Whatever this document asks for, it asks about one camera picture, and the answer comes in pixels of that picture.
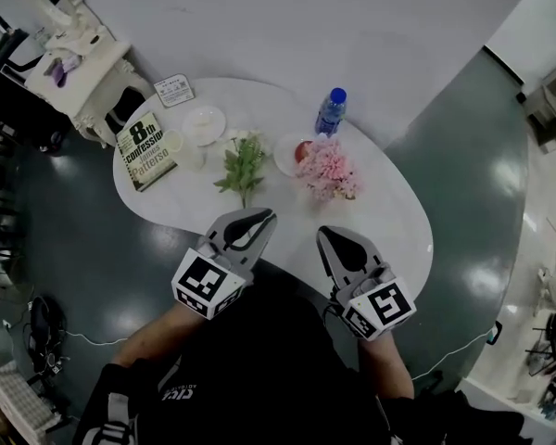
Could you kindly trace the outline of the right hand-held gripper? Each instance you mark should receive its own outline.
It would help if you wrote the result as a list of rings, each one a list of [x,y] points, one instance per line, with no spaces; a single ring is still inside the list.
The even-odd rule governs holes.
[[[416,313],[413,297],[374,243],[339,226],[321,226],[316,244],[323,268],[337,289],[338,315],[352,334],[374,341]]]

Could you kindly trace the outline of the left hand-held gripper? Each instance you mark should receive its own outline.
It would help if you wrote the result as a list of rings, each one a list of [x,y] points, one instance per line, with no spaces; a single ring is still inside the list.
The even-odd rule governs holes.
[[[222,214],[196,249],[189,248],[171,289],[178,302],[211,320],[236,302],[253,282],[252,268],[277,225],[271,209]]]

